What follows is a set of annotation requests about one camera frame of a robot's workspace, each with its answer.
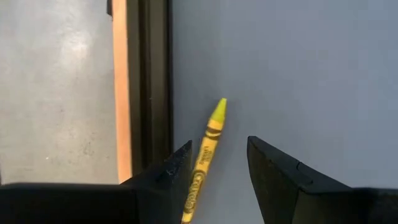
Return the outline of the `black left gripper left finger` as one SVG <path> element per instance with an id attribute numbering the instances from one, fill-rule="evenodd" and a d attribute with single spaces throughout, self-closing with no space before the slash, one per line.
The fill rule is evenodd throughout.
<path id="1" fill-rule="evenodd" d="M 180 224 L 192 142 L 117 185 L 0 185 L 0 224 Z"/>

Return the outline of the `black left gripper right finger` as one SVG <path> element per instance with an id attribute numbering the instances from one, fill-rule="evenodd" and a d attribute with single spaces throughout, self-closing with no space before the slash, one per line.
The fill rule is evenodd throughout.
<path id="1" fill-rule="evenodd" d="M 398 224 L 398 189 L 349 187 L 256 136 L 248 166 L 265 224 Z"/>

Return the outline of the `yellow crayon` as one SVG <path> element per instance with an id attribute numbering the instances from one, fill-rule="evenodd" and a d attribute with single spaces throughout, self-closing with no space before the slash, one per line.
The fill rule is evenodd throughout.
<path id="1" fill-rule="evenodd" d="M 183 208 L 181 224 L 190 224 L 195 213 L 198 196 L 205 178 L 208 174 L 212 158 L 221 136 L 226 117 L 227 99 L 222 98 L 212 112 L 202 139 L 198 157 L 192 173 L 192 180 L 189 186 L 188 196 Z"/>

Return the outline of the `grey table mat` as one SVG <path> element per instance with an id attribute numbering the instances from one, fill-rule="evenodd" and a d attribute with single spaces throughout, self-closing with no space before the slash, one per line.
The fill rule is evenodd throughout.
<path id="1" fill-rule="evenodd" d="M 192 224 L 263 224 L 257 136 L 351 187 L 398 189 L 398 0 L 173 0 L 174 144 L 226 123 Z"/>

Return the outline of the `black aluminium table frame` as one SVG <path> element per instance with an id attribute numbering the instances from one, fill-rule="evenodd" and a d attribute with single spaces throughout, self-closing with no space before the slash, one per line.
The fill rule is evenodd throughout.
<path id="1" fill-rule="evenodd" d="M 107 0 L 119 182 L 173 152 L 172 0 Z"/>

